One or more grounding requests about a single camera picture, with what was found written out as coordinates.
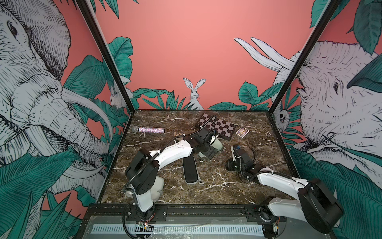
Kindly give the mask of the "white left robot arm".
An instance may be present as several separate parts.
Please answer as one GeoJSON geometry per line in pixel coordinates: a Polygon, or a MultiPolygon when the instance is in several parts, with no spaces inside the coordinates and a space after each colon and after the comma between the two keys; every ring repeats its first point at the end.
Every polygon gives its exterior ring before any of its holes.
{"type": "Polygon", "coordinates": [[[140,212],[152,211],[164,186],[164,180],[158,177],[158,172],[165,166],[182,160],[186,183],[196,184],[200,178],[194,154],[208,149],[216,138],[216,130],[203,127],[190,134],[173,137],[161,149],[139,150],[125,171],[127,183],[121,191],[132,193],[140,212]]]}

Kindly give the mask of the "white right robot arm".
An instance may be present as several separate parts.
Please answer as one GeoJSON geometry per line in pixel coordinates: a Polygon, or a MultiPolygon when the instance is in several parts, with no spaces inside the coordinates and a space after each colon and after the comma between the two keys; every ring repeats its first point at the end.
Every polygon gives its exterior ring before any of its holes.
{"type": "Polygon", "coordinates": [[[247,182],[269,186],[292,197],[290,200],[269,197],[264,201],[259,210],[265,221],[274,217],[293,218],[307,222],[322,234],[329,234],[340,221],[344,209],[321,180],[296,178],[256,164],[256,157],[239,145],[231,146],[230,150],[228,171],[238,172],[247,182]]]}

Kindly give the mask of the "black zippered umbrella case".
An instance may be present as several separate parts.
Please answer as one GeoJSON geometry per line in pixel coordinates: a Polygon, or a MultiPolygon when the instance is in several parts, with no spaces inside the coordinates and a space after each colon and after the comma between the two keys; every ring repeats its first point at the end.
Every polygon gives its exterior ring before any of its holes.
{"type": "Polygon", "coordinates": [[[189,185],[198,183],[199,174],[194,156],[190,155],[188,157],[183,158],[182,163],[185,182],[189,185]]]}

